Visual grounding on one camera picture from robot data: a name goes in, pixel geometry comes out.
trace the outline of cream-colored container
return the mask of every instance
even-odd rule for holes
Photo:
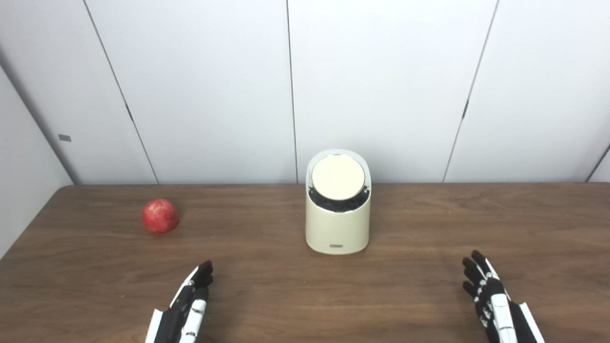
[[[326,150],[307,166],[305,237],[311,249],[352,254],[368,244],[371,176],[360,155]]]

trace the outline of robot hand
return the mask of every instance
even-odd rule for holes
[[[206,261],[184,280],[166,311],[154,310],[145,343],[195,343],[212,283],[212,261]]]
[[[479,251],[464,258],[464,290],[475,301],[477,316],[491,343],[544,343],[526,303],[516,304],[508,296],[491,263]]]

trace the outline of red apple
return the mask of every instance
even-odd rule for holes
[[[178,225],[176,210],[165,199],[155,199],[147,202],[142,209],[142,220],[146,228],[154,233],[164,233]]]

